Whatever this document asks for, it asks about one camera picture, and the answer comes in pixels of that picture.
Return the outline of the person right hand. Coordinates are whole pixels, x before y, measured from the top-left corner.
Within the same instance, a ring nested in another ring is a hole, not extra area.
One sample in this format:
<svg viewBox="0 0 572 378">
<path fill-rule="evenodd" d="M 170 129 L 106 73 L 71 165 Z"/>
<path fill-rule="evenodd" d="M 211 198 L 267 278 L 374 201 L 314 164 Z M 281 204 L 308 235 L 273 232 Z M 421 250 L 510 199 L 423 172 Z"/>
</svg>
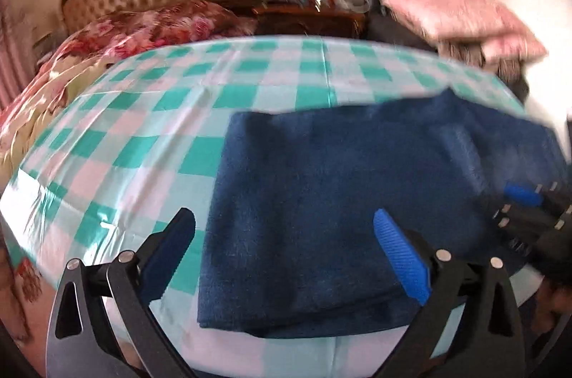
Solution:
<svg viewBox="0 0 572 378">
<path fill-rule="evenodd" d="M 544 277 L 536 294 L 536 307 L 532 320 L 532 330 L 536 334 L 547 333 L 556 323 L 556 315 L 570 314 L 572 291 Z"/>
</svg>

